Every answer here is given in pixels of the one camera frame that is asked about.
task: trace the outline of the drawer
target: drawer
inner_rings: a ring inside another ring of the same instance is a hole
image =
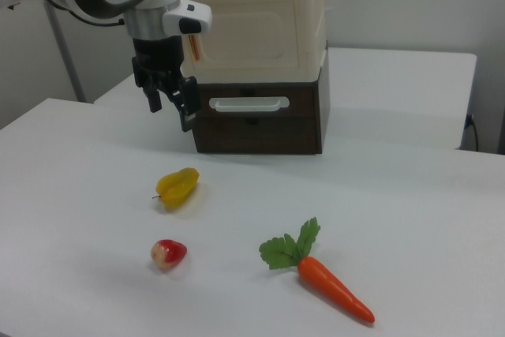
[[[315,118],[198,118],[200,153],[316,154]]]
[[[198,118],[313,118],[315,84],[202,84],[199,86],[202,110]],[[215,103],[242,111],[223,111]],[[255,111],[244,104],[257,104]]]

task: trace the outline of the red fruit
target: red fruit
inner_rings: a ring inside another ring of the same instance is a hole
[[[187,252],[188,248],[180,242],[160,240],[152,246],[151,258],[155,261],[156,266],[167,270],[181,262]]]

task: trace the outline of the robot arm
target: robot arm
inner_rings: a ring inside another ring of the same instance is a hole
[[[0,8],[21,0],[0,0]],[[184,78],[181,36],[207,32],[210,7],[188,0],[46,0],[86,21],[123,16],[133,38],[136,56],[133,71],[143,88],[152,112],[161,108],[159,91],[164,92],[181,115],[184,131],[201,108],[194,77]]]

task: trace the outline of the brown wooden drawer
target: brown wooden drawer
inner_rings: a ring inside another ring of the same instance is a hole
[[[313,118],[314,84],[201,84],[202,110],[198,118]],[[209,106],[212,98],[285,96],[290,105],[274,112],[218,112]]]
[[[314,118],[198,118],[200,153],[316,154]]]

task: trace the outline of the white wall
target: white wall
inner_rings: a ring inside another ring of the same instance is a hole
[[[93,103],[133,73],[135,50],[124,25],[95,27],[67,12],[55,12],[86,101]]]
[[[505,106],[505,0],[327,0],[327,6],[334,7],[327,14],[332,46],[475,54],[470,110],[481,150],[496,152]]]
[[[0,9],[0,128],[47,98],[76,96],[42,2]]]

